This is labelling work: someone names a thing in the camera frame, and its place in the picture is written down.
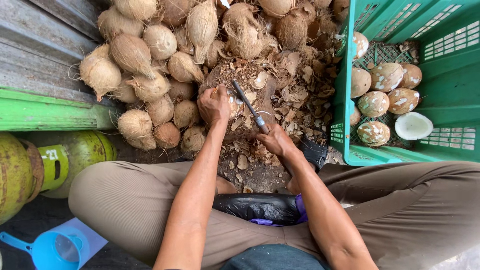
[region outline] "bare foot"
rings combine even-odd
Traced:
[[[313,164],[311,164],[310,162],[308,162],[308,164],[310,164],[310,166],[312,167],[312,169],[315,170],[315,166],[314,166]],[[293,176],[292,179],[287,183],[286,188],[287,188],[287,190],[290,191],[293,195],[298,195],[298,194],[301,193],[299,184],[298,184],[298,182],[297,182],[297,178],[295,178],[295,176]]]
[[[216,187],[218,189],[218,194],[229,194],[237,192],[237,188],[233,183],[219,175],[216,176]]]

